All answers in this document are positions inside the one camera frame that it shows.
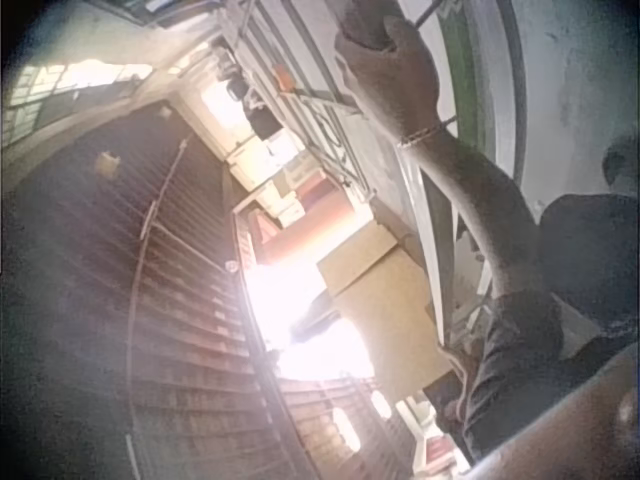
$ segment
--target metal bar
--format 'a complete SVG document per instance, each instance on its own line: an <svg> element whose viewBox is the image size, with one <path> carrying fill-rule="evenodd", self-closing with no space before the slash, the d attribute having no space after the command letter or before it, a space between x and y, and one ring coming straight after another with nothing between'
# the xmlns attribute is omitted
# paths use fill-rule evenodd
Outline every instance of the metal bar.
<svg viewBox="0 0 640 480"><path fill-rule="evenodd" d="M311 54L314 61L316 62L316 65L320 69L320 73L322 74L322 77L324 78L325 82L327 82L327 85L329 86L329 91L333 96L333 100L340 103L344 103L344 98L342 97L342 93L340 92L338 85L333 79L333 75L331 74L331 71L329 70L327 63L324 61L324 57L322 56L322 53L320 52L320 50L318 49L318 46L313 40L313 37L309 32L309 29L307 28L306 24L302 20L302 17L296 10L291 0L280 0L280 2L282 3L282 6L287 12L287 15L289 15L289 18L293 22L293 25L296 28L300 37L302 38L302 41L304 42L307 49L309 50L309 53ZM362 168L358 163L358 159L353 149L351 148L351 143L349 142L349 139L347 138L344 130L342 129L342 124L340 123L340 120L338 119L335 112L330 108L327 108L327 113L329 114L329 118L335 124L335 128L337 130L338 135L341 137L341 141L345 147L345 151L347 152L347 155L349 156L351 163L356 169L356 174L358 175L358 177L360 177L360 180L358 181L358 183L361 183L362 187L364 187L364 191L368 192L369 184L364 175L364 172L362 171Z"/></svg>
<svg viewBox="0 0 640 480"><path fill-rule="evenodd" d="M229 233L232 237L235 258L241 262L242 254L238 242L236 214L232 212L230 217L231 231ZM249 335L247 335L247 347L251 354L252 363L264 398L270 407L269 411L273 415L274 423L281 434L283 446L287 447L283 449L283 451L299 478L304 478L305 480L320 480L320 474L306 453L298 436L291 412L286 407L282 391L270 367L270 362L266 360L266 346L262 340L260 328L253 314L247 292L247 284L244 278L244 270L242 268L238 270L235 281L238 288L239 308L247 319L246 326L248 330L247 333L249 333Z"/></svg>
<svg viewBox="0 0 640 480"><path fill-rule="evenodd" d="M349 178L349 180L351 180L352 182L359 183L358 178L353 173L351 173L349 170L344 168L340 164L340 162L338 160L335 160L335 159L331 158L325 152L320 150L317 146L315 146L315 145L307 145L307 149L309 149L309 151L311 153L313 153L316 156L320 157L320 160L323 160L324 161L323 163L325 165L328 164L329 167L332 170L335 170L339 175L343 175L343 176Z"/></svg>
<svg viewBox="0 0 640 480"><path fill-rule="evenodd" d="M133 277L133 283L131 285L131 300L129 303L129 319L128 319L128 327L127 327L126 383L127 383L127 391L129 394L128 395L129 410L131 414L131 421L134 426L134 431L136 431L135 429L136 416L135 416L135 408L133 405L133 391L132 391L132 383L131 383L132 374L133 374L133 357L131 354L131 349L133 347L133 330L134 330L135 319L136 319L136 314L138 310L138 296L140 294L140 281L142 279L144 259L147 253L147 249L149 247L150 229L148 228L148 225L153 224L155 221L155 217L158 214L158 208L160 206L160 202L162 201L162 198L164 197L164 194L167 191L167 187L169 186L169 182L171 178L176 172L178 163L184 156L184 151L186 147L187 147L187 140L184 139L180 142L180 146L178 147L178 153L176 154L173 164L171 165L171 168L169 169L169 172L167 173L167 176L164 179L162 187L160 188L160 192L158 193L158 198L154 200L153 203L151 204L149 214L147 215L147 218L145 219L145 222L143 224L144 236L142 238L142 244L140 245L140 250L138 253L138 262L137 262L135 274Z"/></svg>
<svg viewBox="0 0 640 480"><path fill-rule="evenodd" d="M264 59L258 54L258 51L255 47L255 45L253 45L252 42L250 42L248 39L245 40L244 44L246 45L246 47L249 49L249 52L251 53L251 55L254 57L254 59L256 60L256 62L258 63L258 65L260 66L260 68L262 68L262 71L265 72L265 74L269 71L269 68L267 67L267 64L264 62ZM272 76L267 75L268 80L270 80L271 82L271 87L274 90L278 90L278 86L275 82L275 80L273 79ZM298 116L298 113L289 106L289 111L291 112L291 115L293 116L293 118L295 119L295 121L298 123L298 125L300 126L300 128L302 129L302 131L305 133L307 140L310 141L312 139L312 137L309 135L309 132L307 131L307 128L305 127L305 125L303 124L301 118Z"/></svg>
<svg viewBox="0 0 640 480"><path fill-rule="evenodd" d="M255 8L255 6L256 6L256 0L249 0L249 5L247 5L247 8L244 11L244 17L242 17L242 24L238 29L238 35L236 36L236 41L233 44L234 50L238 49L238 45L240 45L240 42L242 41L242 39L244 38L244 35L247 32L247 26L249 25L249 20L251 19L251 14L253 13L253 9Z"/></svg>
<svg viewBox="0 0 640 480"><path fill-rule="evenodd" d="M360 396L362 402L364 403L365 409L369 414L369 417L374 418L374 423L377 427L378 433L382 435L386 443L391 447L391 450L393 451L393 454L396 457L396 460L398 461L399 465L402 468L406 469L407 470L406 473L407 475L409 475L410 472L413 470L412 465L409 465L404 460L400 446L396 444L393 438L391 438L391 435L387 431L387 427L385 426L384 422L380 418L380 415L378 415L377 410L373 407L373 404L371 403L371 399L363 391L360 381L356 380L352 376L349 376L349 380L351 380L351 383L354 386L357 394Z"/></svg>
<svg viewBox="0 0 640 480"><path fill-rule="evenodd" d="M422 14L416 19L415 26L417 29L424 25L429 17L444 3L445 0L433 0L431 5L427 7L427 9L422 12Z"/></svg>
<svg viewBox="0 0 640 480"><path fill-rule="evenodd" d="M337 101L325 100L324 98L319 98L313 95L307 95L304 93L293 93L293 92L279 92L278 95L280 95L281 97L297 98L301 102L305 102L305 103L311 103L311 104L317 103L320 105L326 105L329 107L338 108L340 110L344 110L350 115L362 114L362 111L358 107L352 107L351 105L347 105L346 103L341 103Z"/></svg>
<svg viewBox="0 0 640 480"><path fill-rule="evenodd" d="M196 250L195 248L193 248L187 242L185 242L180 237L178 237L175 233L172 233L171 230L169 230L167 227L165 227L163 224L161 224L157 220L154 220L151 223L151 227L152 228L157 228L158 230L160 230L167 237L171 238L176 243L179 243L181 246L183 246L184 248L189 250L189 252L193 253L196 257L198 257L200 260L205 262L210 267L213 267L213 268L215 268L216 270L218 270L220 272L224 272L225 275L227 274L227 271L224 268L220 267L217 263L215 263L213 260L211 260L209 257L207 257L204 253L201 253L198 250Z"/></svg>
<svg viewBox="0 0 640 480"><path fill-rule="evenodd" d="M266 9L262 6L262 4L261 4L260 2L258 2L257 7L258 7L258 11L260 12L260 14L262 15L262 17L264 18L265 23L267 24L267 26L268 26L268 27L269 27L269 29L271 30L271 33L273 34L273 36L275 37L275 39L278 41L278 43L279 43L279 45L280 45L280 48L282 48L282 51L284 52L284 54L286 55L287 59L289 60L289 63L291 64L291 66L292 66L293 70L295 71L295 73L298 75L298 77L299 77L299 78L300 78L300 80L302 81L302 84L303 84L303 86L304 86L305 90L307 91L307 94L308 94L308 95L310 95L310 96L315 96L315 92L314 92L314 89L313 89L313 87L312 87L311 83L310 83L310 82L309 82L309 80L307 79L307 76L305 75L304 70L302 69L302 67L300 66L300 64L298 63L298 61L296 60L295 55L293 54L293 52L292 52L292 51L291 51L291 49L289 48L289 45L288 45L288 43L287 43L286 39L285 39L285 38L282 36L282 34L280 33L280 30L278 29L278 26L275 24L275 22L273 21L273 19L270 17L270 15L268 14L268 12L266 11ZM313 51L311 50L311 48L310 48L310 47L309 47L309 45L307 44L307 42L306 42L306 40L305 40L305 38L304 38L303 34L302 34L302 33L300 33L299 27L296 25L296 23L295 23L293 20L294 20L294 19L292 18L292 22L293 22L294 26L296 27L296 30L298 30L298 33L300 34L301 38L303 39L303 41L305 41L305 45L307 45L307 48L309 49L310 53L313 55ZM300 27L300 28L304 28L304 30L306 31L306 26L305 26L304 24L302 24L302 27ZM257 38L258 40L260 40L260 39L258 38L259 28L257 28L257 26L256 26L255 30L257 30L257 31L256 31L256 32L254 32L254 35L256 35L256 38ZM324 59L322 59L322 57L321 57L321 60L322 60L322 62L323 62L323 65L326 67L326 64L324 64ZM329 117L330 117L330 118L332 117L332 114L333 114L332 121L335 123L335 122L336 122L335 114L333 113L333 111L332 111L332 110L330 111L330 110L327 108L327 106L325 106L325 108L326 108L327 114L329 115ZM324 135L325 140L327 141L327 143L328 143L328 145L329 145L329 148L333 151L333 153L334 153L335 155L338 155L338 152L337 152L337 151L335 150L335 148L334 148L333 142L331 142L331 140L329 140L329 139L327 138L327 134L326 134L326 132L325 132L325 130L324 130L324 125L323 125L323 124L321 124L320 122L318 122L318 119L316 118L316 115L314 115L314 114L313 114L313 112L312 112L312 119L313 119L313 121L315 121L317 128L320 130L320 133L321 133L322 135ZM337 136L339 137L338 139L339 139L339 140L341 141L341 143L345 146L345 150L347 151L347 154L349 154L349 149L347 148L347 144L346 144L346 142L345 142L345 137L344 137L344 135L342 135L342 138L340 138L340 137L341 137L341 135L340 135L340 130L341 130L341 126L340 126L340 124L339 124L339 123L337 123L337 124L335 125L335 127L337 127L337 128L334 128L333 130L337 129L336 134L337 134ZM367 181L366 181L366 178L364 177L364 175L362 175L362 173L361 173L361 172L360 172L360 173L358 173L359 166L357 165L357 162L354 162L354 161L353 161L353 159L354 159L354 158L355 158L355 156L351 156L352 163L354 164L354 166L355 166L355 168L356 168L356 174L361 175L362 180L359 180L357 177L355 177L353 180L354 180L356 183L358 183L358 184L362 185L362 187L364 187L364 190L365 190L365 192L366 192L366 191L368 191L368 188L369 188L369 187L368 187L368 184L367 184Z"/></svg>

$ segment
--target wall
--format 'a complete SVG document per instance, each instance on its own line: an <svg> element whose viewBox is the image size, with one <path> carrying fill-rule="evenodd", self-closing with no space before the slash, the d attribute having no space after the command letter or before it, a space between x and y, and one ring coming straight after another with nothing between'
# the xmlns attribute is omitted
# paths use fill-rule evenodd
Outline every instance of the wall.
<svg viewBox="0 0 640 480"><path fill-rule="evenodd" d="M3 433L21 478L133 479L128 445L143 478L293 474L221 268L222 163L192 136L174 169L192 131L160 108L84 135L3 199ZM114 175L96 169L105 150ZM166 230L141 241L153 200Z"/></svg>
<svg viewBox="0 0 640 480"><path fill-rule="evenodd" d="M522 186L536 214L562 193L605 191L605 150L637 131L637 2L635 16L624 3L512 2L527 85Z"/></svg>
<svg viewBox="0 0 640 480"><path fill-rule="evenodd" d="M374 379L324 382L279 380L300 438L327 480L408 478L415 440L395 409L381 419L370 395ZM333 422L334 408L347 414L361 442L359 452L345 444Z"/></svg>
<svg viewBox="0 0 640 480"><path fill-rule="evenodd" d="M424 271L370 223L318 264L336 308L362 335L387 400L397 401L449 369L436 349Z"/></svg>
<svg viewBox="0 0 640 480"><path fill-rule="evenodd" d="M218 31L206 21L189 32L143 28L84 2L68 2L55 12L55 17L44 16L42 20L41 29L50 32L47 41L32 47L33 57L22 61L55 65L94 58L114 64L147 63L154 72L132 97L66 117L4 149L3 192L13 189L31 169L81 135L169 95L178 82L166 70ZM3 95L10 86L3 82Z"/></svg>
<svg viewBox="0 0 640 480"><path fill-rule="evenodd" d="M52 41L39 47L34 63L56 65L95 58L113 64L147 63L155 68L213 27L206 20L188 32L140 27L85 2L67 3L64 14L51 26Z"/></svg>

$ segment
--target person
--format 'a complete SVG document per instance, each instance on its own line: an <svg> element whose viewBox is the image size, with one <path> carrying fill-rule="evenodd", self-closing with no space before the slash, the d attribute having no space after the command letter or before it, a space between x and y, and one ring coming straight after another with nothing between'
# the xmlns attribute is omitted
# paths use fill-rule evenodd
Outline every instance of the person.
<svg viewBox="0 0 640 480"><path fill-rule="evenodd" d="M438 76L417 30L399 18L386 18L385 28L394 45L384 51L337 35L345 84L364 114L451 200L492 271L493 318L464 418L465 442L481 461L468 476L638 478L637 343L602 348L607 355L588 366L595 373L573 375L559 362L559 306L523 196L444 128Z"/></svg>

